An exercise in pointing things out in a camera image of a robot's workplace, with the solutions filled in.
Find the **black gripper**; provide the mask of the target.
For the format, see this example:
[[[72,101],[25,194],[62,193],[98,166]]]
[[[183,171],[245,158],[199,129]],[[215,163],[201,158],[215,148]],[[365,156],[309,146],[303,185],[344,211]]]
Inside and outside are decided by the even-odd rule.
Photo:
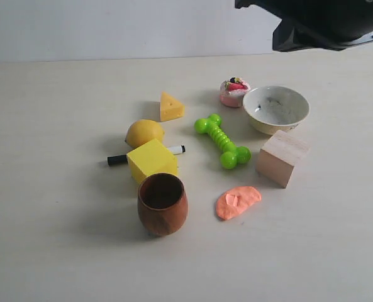
[[[236,9],[253,5],[281,19],[272,34],[276,52],[342,51],[373,42],[373,1],[235,1]]]

